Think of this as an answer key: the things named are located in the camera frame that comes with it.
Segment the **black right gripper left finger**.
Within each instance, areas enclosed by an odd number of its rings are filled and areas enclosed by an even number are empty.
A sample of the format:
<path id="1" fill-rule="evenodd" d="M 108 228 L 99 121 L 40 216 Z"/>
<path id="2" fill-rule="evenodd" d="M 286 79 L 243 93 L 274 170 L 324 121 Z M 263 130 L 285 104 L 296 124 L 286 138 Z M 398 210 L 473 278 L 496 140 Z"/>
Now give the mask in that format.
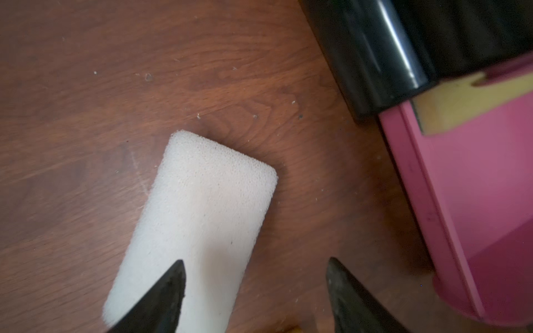
<path id="1" fill-rule="evenodd" d="M 175 332 L 185 286 L 185 265 L 179 259 L 108 333 Z"/>

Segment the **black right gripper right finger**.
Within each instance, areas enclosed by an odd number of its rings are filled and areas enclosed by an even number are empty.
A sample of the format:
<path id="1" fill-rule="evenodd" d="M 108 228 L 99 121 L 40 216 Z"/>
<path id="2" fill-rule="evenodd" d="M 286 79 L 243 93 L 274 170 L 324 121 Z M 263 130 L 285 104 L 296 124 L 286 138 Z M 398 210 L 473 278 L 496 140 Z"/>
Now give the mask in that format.
<path id="1" fill-rule="evenodd" d="M 326 281 L 336 332 L 409 332 L 337 258 L 328 261 Z"/>

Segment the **white pink foam sponge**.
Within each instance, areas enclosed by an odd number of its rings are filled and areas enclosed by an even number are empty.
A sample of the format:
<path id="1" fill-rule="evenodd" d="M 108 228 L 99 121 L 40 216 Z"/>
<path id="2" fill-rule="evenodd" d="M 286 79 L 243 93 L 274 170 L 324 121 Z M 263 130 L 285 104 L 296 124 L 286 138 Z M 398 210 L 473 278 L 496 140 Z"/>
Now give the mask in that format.
<path id="1" fill-rule="evenodd" d="M 272 166 L 175 132 L 105 302 L 105 324 L 117 324 L 180 259 L 186 283 L 177 330 L 225 332 L 277 182 Z"/>

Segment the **black drawer cabinet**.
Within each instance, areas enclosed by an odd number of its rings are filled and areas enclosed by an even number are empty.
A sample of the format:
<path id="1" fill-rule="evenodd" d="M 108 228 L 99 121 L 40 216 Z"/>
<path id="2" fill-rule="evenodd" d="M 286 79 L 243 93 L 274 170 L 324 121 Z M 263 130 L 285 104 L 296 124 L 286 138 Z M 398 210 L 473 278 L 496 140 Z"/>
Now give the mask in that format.
<path id="1" fill-rule="evenodd" d="M 531 1 L 302 1 L 356 120 L 532 53 Z"/>

